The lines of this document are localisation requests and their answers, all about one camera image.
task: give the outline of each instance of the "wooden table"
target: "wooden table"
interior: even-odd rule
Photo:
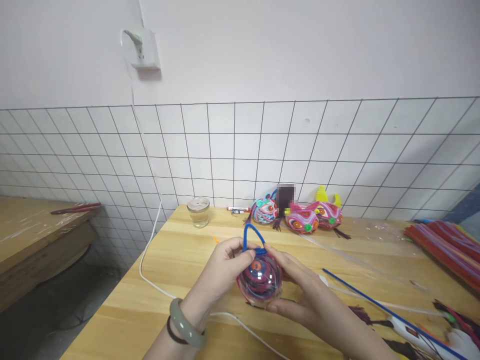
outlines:
[[[222,241],[242,236],[243,219],[243,215],[232,216],[224,208],[212,208],[208,226],[197,229],[192,225],[187,208],[180,206],[152,241],[143,262],[144,275],[167,292],[183,298],[214,249],[213,238]],[[294,255],[318,274],[324,274],[322,268],[326,268],[374,299],[429,311],[435,311],[432,301],[439,299],[473,318],[480,314],[479,300],[418,246],[393,240],[391,233],[376,230],[371,223],[384,224],[383,221],[346,218],[341,230],[351,235],[351,240],[337,238],[332,231],[317,231],[312,237],[384,272],[407,281],[415,280],[428,288],[428,293],[347,261],[287,229],[277,232],[267,225],[258,225],[257,228],[269,244]],[[388,223],[396,228],[406,225],[405,222]],[[378,239],[378,234],[383,234],[382,240]],[[253,232],[249,233],[249,240],[257,242]],[[143,357],[167,320],[171,299],[140,278],[139,264],[140,259],[71,344],[63,360],[137,360]],[[342,287],[332,278],[328,281]],[[284,283],[283,297],[297,299],[300,293],[296,285]],[[365,307],[373,320],[387,318],[384,312],[362,299],[342,293],[338,295],[348,305]],[[215,310],[237,315],[261,338],[292,360],[343,359],[337,350],[299,324],[246,305],[236,286]],[[447,329],[446,322],[440,317],[397,312],[413,323],[422,323],[436,335]],[[402,340],[389,328],[375,325],[375,330],[384,338]],[[229,317],[211,318],[207,331],[208,344],[200,351],[199,359],[279,359]]]
[[[73,264],[94,240],[93,211],[51,215],[73,203],[0,196],[0,312]]]

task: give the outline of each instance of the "person's left hand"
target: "person's left hand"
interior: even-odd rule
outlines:
[[[244,240],[241,237],[233,237],[215,246],[198,280],[182,302],[182,310],[193,304],[197,311],[205,313],[213,308],[229,291],[237,276],[254,261],[253,249],[259,246],[247,242],[249,250],[242,252],[243,246]]]

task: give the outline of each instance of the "white wall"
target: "white wall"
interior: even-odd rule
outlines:
[[[161,76],[136,102],[480,95],[480,2],[142,0]],[[0,108],[127,105],[135,0],[3,0]]]

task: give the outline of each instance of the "person's right hand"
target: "person's right hand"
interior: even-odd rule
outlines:
[[[265,249],[280,264],[283,279],[297,284],[303,291],[299,303],[277,299],[267,311],[303,325],[316,336],[355,360],[398,360],[396,354],[375,332],[361,321],[311,269],[295,257]]]

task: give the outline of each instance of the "hand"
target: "hand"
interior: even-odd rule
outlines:
[[[361,321],[315,272],[286,252],[269,245],[265,245],[265,249],[282,267],[283,279],[297,284],[303,291],[299,303],[277,299],[268,304],[267,311],[303,325],[351,359],[398,360],[382,338]]]
[[[233,237],[215,246],[205,268],[180,308],[185,317],[198,330],[205,326],[206,319],[215,304],[229,291],[240,275],[255,259],[258,245],[247,242],[249,250],[242,252],[244,240]]]

